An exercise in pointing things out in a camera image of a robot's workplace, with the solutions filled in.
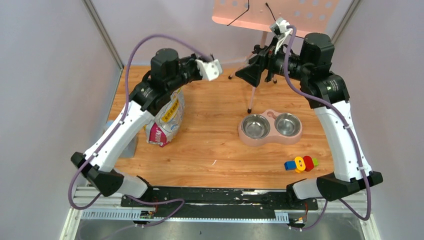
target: blue block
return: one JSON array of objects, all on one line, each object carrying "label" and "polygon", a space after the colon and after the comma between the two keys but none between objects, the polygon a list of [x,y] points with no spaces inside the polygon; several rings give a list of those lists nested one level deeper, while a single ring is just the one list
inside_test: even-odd
[{"label": "blue block", "polygon": [[295,161],[286,161],[284,163],[284,167],[286,171],[295,170],[296,169],[296,163]]}]

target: red block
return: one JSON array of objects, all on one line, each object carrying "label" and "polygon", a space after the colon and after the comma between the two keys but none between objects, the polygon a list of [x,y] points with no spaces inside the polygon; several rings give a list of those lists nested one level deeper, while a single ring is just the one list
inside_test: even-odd
[{"label": "red block", "polygon": [[303,161],[305,162],[305,171],[309,172],[314,169],[314,162],[312,161],[312,157],[304,156]]}]

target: pink music stand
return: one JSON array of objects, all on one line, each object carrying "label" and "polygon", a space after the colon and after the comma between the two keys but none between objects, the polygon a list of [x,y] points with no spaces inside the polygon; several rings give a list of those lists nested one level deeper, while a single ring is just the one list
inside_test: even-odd
[{"label": "pink music stand", "polygon": [[[303,38],[309,33],[325,32],[339,0],[215,0],[212,20],[217,24],[228,25],[232,22],[231,26],[262,31],[260,47],[263,48],[267,34],[271,32],[270,25],[275,22],[265,3],[268,3],[276,19],[282,17],[295,25],[296,36]],[[247,9],[246,13],[233,22]],[[243,68],[252,55],[253,53],[250,53],[246,61],[228,78],[233,78],[236,71]],[[255,90],[256,88],[253,87],[248,113],[252,111]]]}]

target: double pet bowl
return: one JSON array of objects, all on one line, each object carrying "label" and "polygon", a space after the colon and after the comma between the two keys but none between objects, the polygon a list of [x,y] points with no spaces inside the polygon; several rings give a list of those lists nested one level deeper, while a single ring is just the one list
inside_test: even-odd
[{"label": "double pet bowl", "polygon": [[269,109],[246,116],[238,125],[238,136],[251,147],[267,143],[295,144],[301,139],[302,123],[293,114]]}]

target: cable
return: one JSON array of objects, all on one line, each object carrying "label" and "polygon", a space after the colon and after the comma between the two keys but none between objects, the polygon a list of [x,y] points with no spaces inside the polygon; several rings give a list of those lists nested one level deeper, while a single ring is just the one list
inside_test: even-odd
[{"label": "cable", "polygon": [[232,23],[234,23],[237,19],[239,19],[241,16],[243,16],[243,14],[247,13],[249,11],[249,9],[251,8],[251,4],[250,4],[250,0],[247,0],[247,9],[246,11],[244,11],[242,14],[240,14],[240,16],[236,17],[234,20],[232,20],[230,23],[228,23],[227,26],[230,26]]},{"label": "cable", "polygon": [[148,224],[135,224],[135,225],[131,224],[131,225],[125,226],[123,228],[120,228],[120,229],[112,232],[108,236],[103,237],[101,240],[106,240],[106,239],[116,235],[117,233],[122,232],[122,231],[127,230],[127,229],[130,229],[130,228],[134,228],[134,227],[147,228],[147,227],[153,227],[153,226],[159,225],[159,224],[165,222],[166,220],[168,220],[170,217],[172,217],[176,212],[178,212],[178,210],[180,210],[183,207],[184,203],[186,202],[182,198],[176,198],[176,199],[172,199],[172,200],[168,200],[168,201],[147,202],[147,201],[139,200],[139,199],[137,199],[133,196],[127,195],[127,197],[130,198],[131,200],[133,200],[133,201],[135,201],[139,204],[143,204],[143,205],[161,205],[161,204],[170,204],[170,203],[174,203],[174,202],[181,202],[181,204],[173,212],[171,212],[168,216],[164,217],[163,219],[161,219],[159,221],[156,221],[156,222],[153,222],[153,223],[148,223]]},{"label": "cable", "polygon": [[304,218],[304,223],[306,223],[308,221],[308,203],[305,202],[305,215],[302,217],[302,219]]},{"label": "cable", "polygon": [[289,229],[291,228],[291,229],[294,229],[294,230],[297,230],[297,231],[300,231],[300,232],[311,230],[312,228],[314,228],[317,224],[319,224],[321,222],[321,219],[323,219],[324,212],[327,209],[328,203],[329,203],[329,201],[325,200],[324,207],[322,208],[321,214],[319,215],[318,219],[312,225],[307,226],[307,227],[302,227],[302,228],[290,226]]},{"label": "cable", "polygon": [[[293,29],[293,32],[291,33],[291,37],[290,37],[290,40],[288,41],[288,45],[287,45],[287,48],[286,48],[286,51],[287,52],[290,52],[291,50],[292,50],[292,45],[293,45],[293,42],[294,42],[294,40],[295,40],[295,37],[296,37],[296,27],[294,26],[294,25],[289,25],[289,26],[287,26],[287,28],[288,29]],[[307,94],[307,93],[304,93],[304,92],[302,92],[302,91],[300,91],[299,89],[297,89],[294,85],[293,85],[293,83],[291,82],[291,80],[290,80],[290,78],[289,78],[289,55],[288,54],[286,54],[285,56],[284,56],[284,77],[285,77],[285,81],[287,82],[287,84],[288,84],[288,86],[295,92],[295,93],[297,93],[297,94],[299,94],[299,95],[301,95],[301,96],[303,96],[303,97],[305,97],[305,98],[307,98],[307,99],[310,99],[310,100],[314,100],[314,101],[317,101],[317,102],[319,102],[319,103],[321,103],[321,104],[323,104],[323,105],[325,105],[326,107],[328,107],[328,108],[330,108],[330,109],[332,109],[336,114],[337,114],[337,116],[340,118],[340,120],[343,122],[343,124],[344,124],[344,127],[345,127],[345,129],[347,130],[347,132],[349,133],[349,136],[350,136],[350,138],[352,139],[352,143],[353,143],[353,147],[355,148],[355,154],[356,154],[356,158],[357,158],[357,163],[358,163],[358,165],[359,165],[359,167],[360,168],[362,168],[363,166],[364,166],[364,164],[363,164],[363,162],[362,162],[362,157],[361,157],[361,151],[360,151],[360,149],[359,149],[359,145],[358,145],[358,141],[357,141],[357,139],[356,139],[356,137],[355,137],[355,134],[354,134],[354,132],[352,131],[352,129],[349,127],[349,123],[348,123],[348,121],[346,121],[346,119],[345,119],[345,117],[343,116],[343,114],[336,108],[336,107],[334,107],[331,103],[329,103],[329,102],[327,102],[327,101],[325,101],[325,100],[323,100],[323,99],[321,99],[321,98],[318,98],[318,97],[316,97],[316,96],[312,96],[312,95],[309,95],[309,94]],[[366,214],[365,214],[365,216],[361,216],[361,215],[359,215],[359,213],[357,213],[347,202],[345,202],[343,199],[339,199],[340,200],[340,202],[342,202],[344,205],[346,205],[346,207],[350,210],[350,211],[352,211],[352,213],[355,215],[355,216],[357,216],[359,219],[361,219],[361,220],[363,220],[363,221],[367,221],[368,219],[370,219],[370,216],[371,216],[371,189],[370,189],[370,183],[369,183],[369,181],[368,181],[368,178],[367,178],[367,174],[365,173],[365,170],[364,169],[361,169],[360,170],[360,174],[362,175],[362,178],[363,178],[363,181],[364,181],[364,183],[365,183],[365,191],[366,191],[366,201],[367,201],[367,204],[366,204]]]},{"label": "cable", "polygon": [[274,16],[273,11],[271,10],[270,6],[268,5],[268,2],[265,2],[265,5],[268,7],[269,11],[271,12],[272,18],[274,19],[274,21],[276,21],[276,17]]},{"label": "cable", "polygon": [[[129,59],[128,59],[128,64],[126,65],[125,68],[125,106],[124,106],[124,110],[123,110],[123,114],[120,118],[120,121],[124,122],[125,117],[127,116],[127,112],[128,112],[128,107],[130,104],[130,90],[129,90],[129,86],[128,86],[128,77],[130,75],[130,66],[131,66],[131,62],[133,61],[134,55],[136,54],[137,50],[139,49],[139,47],[144,44],[145,42],[147,42],[150,39],[153,38],[165,38],[165,39],[169,39],[172,40],[174,42],[177,42],[183,46],[185,46],[186,48],[190,49],[191,51],[195,52],[196,54],[202,56],[206,61],[211,61],[211,58],[209,56],[207,56],[206,54],[203,54],[202,52],[200,52],[199,50],[197,50],[196,48],[194,48],[193,46],[185,43],[184,41],[175,38],[173,36],[169,36],[166,34],[152,34],[150,36],[147,36],[145,38],[143,38],[139,43],[137,43],[137,45],[134,47],[134,49],[132,50],[131,54],[129,55]],[[99,144],[99,146],[96,148],[96,150],[94,151],[93,154],[98,154],[100,152],[100,150],[103,148],[103,146],[109,141],[109,139],[111,139],[111,137],[114,135],[114,133],[118,130],[118,128],[121,126],[121,124],[117,124],[112,131],[109,133],[109,135],[107,135],[107,137],[104,139],[103,142],[101,142]],[[67,199],[69,201],[69,204],[77,210],[84,210],[89,208],[91,205],[94,204],[94,202],[101,196],[101,193],[99,193],[97,196],[94,197],[94,199],[87,204],[86,206],[77,206],[74,202],[74,200],[72,199],[72,188],[74,187],[75,181],[77,180],[78,175],[81,173],[81,171],[94,159],[94,155],[91,155],[88,157],[88,159],[78,168],[78,170],[76,171],[76,173],[73,175],[70,184],[69,184],[69,188],[67,191]]]}]

